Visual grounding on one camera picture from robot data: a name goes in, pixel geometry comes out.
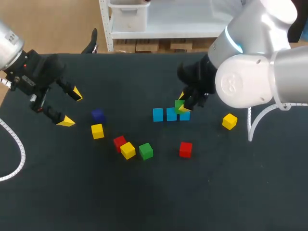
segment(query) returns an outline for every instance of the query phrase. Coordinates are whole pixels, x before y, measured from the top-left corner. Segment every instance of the cube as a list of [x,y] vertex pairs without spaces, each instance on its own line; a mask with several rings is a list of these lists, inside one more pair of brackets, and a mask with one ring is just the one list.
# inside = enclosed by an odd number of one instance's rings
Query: cube
[[150,146],[149,143],[145,143],[145,144],[139,146],[139,152],[140,152],[143,160],[147,160],[147,159],[153,157],[153,149],[152,149],[152,147]]
[[177,121],[177,114],[174,107],[167,108],[167,121]]
[[124,136],[120,136],[114,139],[114,144],[118,153],[121,153],[121,146],[126,143],[127,141],[125,140]]
[[191,112],[184,112],[180,114],[180,121],[189,121],[191,119]]
[[227,114],[222,121],[222,125],[228,130],[234,128],[236,123],[237,123],[237,118],[232,114]]
[[192,156],[192,143],[181,142],[180,157],[190,158]]
[[93,138],[95,140],[100,139],[100,138],[104,138],[103,126],[101,124],[92,125],[91,129],[92,129]]
[[163,122],[164,121],[164,111],[162,108],[153,109],[153,121],[154,122]]
[[92,111],[92,117],[97,124],[106,124],[106,117],[101,109]]
[[176,114],[182,114],[183,112],[179,108],[184,104],[184,100],[175,100],[175,112]]
[[125,159],[128,160],[136,155],[136,150],[134,146],[130,142],[128,142],[121,146],[121,153],[125,157]]

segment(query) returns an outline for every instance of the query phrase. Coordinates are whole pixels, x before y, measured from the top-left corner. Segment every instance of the light blue cube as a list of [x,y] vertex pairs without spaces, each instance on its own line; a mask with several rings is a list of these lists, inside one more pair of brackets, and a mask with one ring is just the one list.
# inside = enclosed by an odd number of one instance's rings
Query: light blue cube
[[153,122],[163,122],[164,111],[162,108],[153,108]]
[[180,121],[189,121],[191,119],[191,112],[184,112],[180,114]]
[[174,107],[167,108],[167,121],[177,121],[177,113]]

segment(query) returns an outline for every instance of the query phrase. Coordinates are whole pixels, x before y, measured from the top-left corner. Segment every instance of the green cube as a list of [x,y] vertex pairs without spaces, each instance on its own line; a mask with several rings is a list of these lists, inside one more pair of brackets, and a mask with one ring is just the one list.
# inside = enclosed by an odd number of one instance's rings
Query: green cube
[[139,146],[139,152],[143,158],[143,160],[149,159],[153,157],[153,149],[149,143],[145,143]]
[[179,108],[184,104],[184,100],[175,100],[175,113],[182,114],[183,112],[179,110]]

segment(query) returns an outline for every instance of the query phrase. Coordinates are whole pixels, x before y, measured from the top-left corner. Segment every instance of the red cube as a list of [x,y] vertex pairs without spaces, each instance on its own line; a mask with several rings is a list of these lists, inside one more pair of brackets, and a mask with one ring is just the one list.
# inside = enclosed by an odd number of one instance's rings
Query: red cube
[[181,142],[180,157],[190,158],[192,156],[192,143]]
[[121,146],[126,143],[127,141],[125,140],[124,136],[120,136],[114,139],[114,144],[118,153],[121,153]]

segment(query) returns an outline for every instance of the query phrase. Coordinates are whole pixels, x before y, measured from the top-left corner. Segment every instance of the white cable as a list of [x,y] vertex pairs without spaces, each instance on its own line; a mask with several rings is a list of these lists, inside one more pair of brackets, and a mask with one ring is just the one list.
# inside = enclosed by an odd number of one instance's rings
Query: white cable
[[25,152],[25,148],[23,146],[23,143],[20,141],[20,139],[18,138],[16,133],[1,119],[0,119],[0,125],[2,127],[4,127],[4,129],[7,130],[10,133],[10,135],[14,138],[14,140],[16,141],[16,143],[17,143],[17,145],[20,149],[20,154],[21,154],[20,164],[17,167],[17,169],[14,172],[12,172],[11,174],[9,174],[5,177],[0,177],[0,181],[5,181],[5,180],[8,180],[9,178],[12,178],[13,176],[15,176],[23,168],[25,161],[26,161],[26,152]]
[[[291,108],[292,106],[308,106],[307,103],[282,103],[283,107]],[[272,110],[275,110],[276,108],[279,108],[277,104],[273,104],[267,108],[265,108],[254,120],[253,124],[251,125],[251,107],[247,110],[247,129],[248,129],[248,140],[251,142],[254,136],[254,132],[256,130],[256,127],[258,123],[261,121],[261,119]]]
[[6,79],[0,78],[0,83],[3,83],[6,87],[11,88],[12,83]]

